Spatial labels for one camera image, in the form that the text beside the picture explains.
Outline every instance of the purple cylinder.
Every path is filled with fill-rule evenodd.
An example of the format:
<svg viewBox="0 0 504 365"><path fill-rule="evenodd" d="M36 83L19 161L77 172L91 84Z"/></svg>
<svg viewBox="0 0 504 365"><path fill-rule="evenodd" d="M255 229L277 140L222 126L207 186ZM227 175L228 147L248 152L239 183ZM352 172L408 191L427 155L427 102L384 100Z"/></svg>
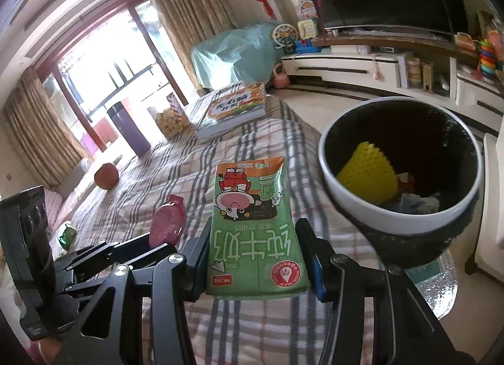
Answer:
<svg viewBox="0 0 504 365"><path fill-rule="evenodd" d="M138 129L133 119L131 119L131 116L124 108L122 102L117 102L107 110L107 113L138 157L142 156L151 148L151 144L142 132L140 132L140 129Z"/></svg>

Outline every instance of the screw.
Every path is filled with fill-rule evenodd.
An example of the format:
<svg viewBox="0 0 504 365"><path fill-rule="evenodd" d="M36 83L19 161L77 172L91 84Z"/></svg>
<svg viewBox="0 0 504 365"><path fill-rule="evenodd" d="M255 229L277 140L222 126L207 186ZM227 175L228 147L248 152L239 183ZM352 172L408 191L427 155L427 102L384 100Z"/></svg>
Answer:
<svg viewBox="0 0 504 365"><path fill-rule="evenodd" d="M182 254L172 254L170 257L168 257L168 261L170 261L172 264L178 264L184 261L184 256Z"/></svg>
<svg viewBox="0 0 504 365"><path fill-rule="evenodd" d="M129 271L129 267L125 266L124 264L121 264L120 266L117 266L114 268L114 274L118 277L127 274Z"/></svg>
<svg viewBox="0 0 504 365"><path fill-rule="evenodd" d="M391 273L392 275L399 275L403 272L402 269L400 269L400 267L398 266L390 266L389 267L389 273Z"/></svg>
<svg viewBox="0 0 504 365"><path fill-rule="evenodd" d="M344 254L334 254L331 257L331 262L334 264L345 264L348 261L348 257Z"/></svg>

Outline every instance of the beige curtain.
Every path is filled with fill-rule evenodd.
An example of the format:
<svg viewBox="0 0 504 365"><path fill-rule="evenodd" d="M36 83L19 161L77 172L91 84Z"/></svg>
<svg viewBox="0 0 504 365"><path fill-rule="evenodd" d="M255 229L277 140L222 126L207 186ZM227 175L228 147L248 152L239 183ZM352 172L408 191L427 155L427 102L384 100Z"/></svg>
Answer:
<svg viewBox="0 0 504 365"><path fill-rule="evenodd" d="M173 43L187 74L198 89L200 83L191 62L191 48L236 25L224 0L150 0Z"/></svg>
<svg viewBox="0 0 504 365"><path fill-rule="evenodd" d="M86 150L49 102L36 72L28 68L2 110L7 135L33 177L56 189Z"/></svg>

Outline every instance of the checkered tablecloth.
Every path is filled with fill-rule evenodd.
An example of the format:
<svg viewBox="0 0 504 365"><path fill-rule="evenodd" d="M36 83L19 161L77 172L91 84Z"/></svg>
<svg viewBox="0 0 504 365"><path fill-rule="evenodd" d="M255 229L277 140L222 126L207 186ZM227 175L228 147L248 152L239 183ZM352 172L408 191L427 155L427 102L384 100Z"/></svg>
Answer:
<svg viewBox="0 0 504 365"><path fill-rule="evenodd" d="M212 95L186 108L193 124L203 116ZM244 124L210 142L188 129L173 141L162 140L143 157L124 156L120 181L111 191L96 188L76 211L79 230L74 248L101 240L125 241L149 231L154 212L170 194L183 196L187 229L179 247L199 236L212 215L216 165L266 157L286 157L292 218L306 217L317 236L361 265L377 268L379 260L364 236L329 200L318 166L320 134L285 103L267 97L267 116ZM324 341L329 306L313 294L268 301L224 301L202 295L186 304L187 322L198 363L315 364ZM148 315L144 315L148 331ZM362 363L370 363L372 304L366 304Z"/></svg>

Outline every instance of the blue plastic cover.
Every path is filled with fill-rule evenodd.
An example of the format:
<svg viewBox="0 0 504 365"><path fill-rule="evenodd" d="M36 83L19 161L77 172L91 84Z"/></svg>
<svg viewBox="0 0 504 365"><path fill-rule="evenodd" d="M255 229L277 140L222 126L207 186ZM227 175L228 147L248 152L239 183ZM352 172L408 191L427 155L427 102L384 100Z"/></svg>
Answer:
<svg viewBox="0 0 504 365"><path fill-rule="evenodd" d="M201 85L217 90L236 81L268 82L284 54L283 48L275 48L274 28L273 24L251 24L194 46L191 59Z"/></svg>

